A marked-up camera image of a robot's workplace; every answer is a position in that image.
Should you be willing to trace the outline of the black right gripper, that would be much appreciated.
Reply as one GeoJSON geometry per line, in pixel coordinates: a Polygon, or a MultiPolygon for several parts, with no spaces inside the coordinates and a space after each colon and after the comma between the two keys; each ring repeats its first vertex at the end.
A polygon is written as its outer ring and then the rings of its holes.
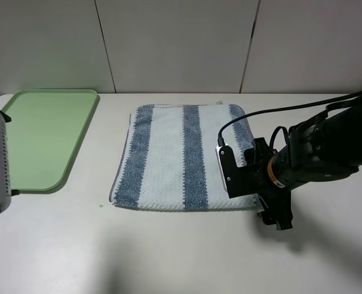
{"type": "Polygon", "coordinates": [[[253,147],[244,152],[246,165],[238,169],[235,184],[237,196],[257,194],[263,211],[259,213],[265,225],[275,225],[276,230],[293,228],[291,193],[277,187],[268,175],[268,163],[273,158],[273,150],[264,138],[256,138],[253,147]]]}

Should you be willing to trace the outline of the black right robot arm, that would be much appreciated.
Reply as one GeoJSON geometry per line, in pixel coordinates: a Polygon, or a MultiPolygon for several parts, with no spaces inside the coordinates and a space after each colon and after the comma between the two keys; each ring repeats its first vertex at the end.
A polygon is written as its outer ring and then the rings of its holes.
{"type": "Polygon", "coordinates": [[[277,127],[269,141],[256,138],[244,155],[247,165],[237,169],[229,196],[257,194],[263,222],[291,229],[292,190],[348,178],[362,166],[362,94],[289,129],[277,127]]]}

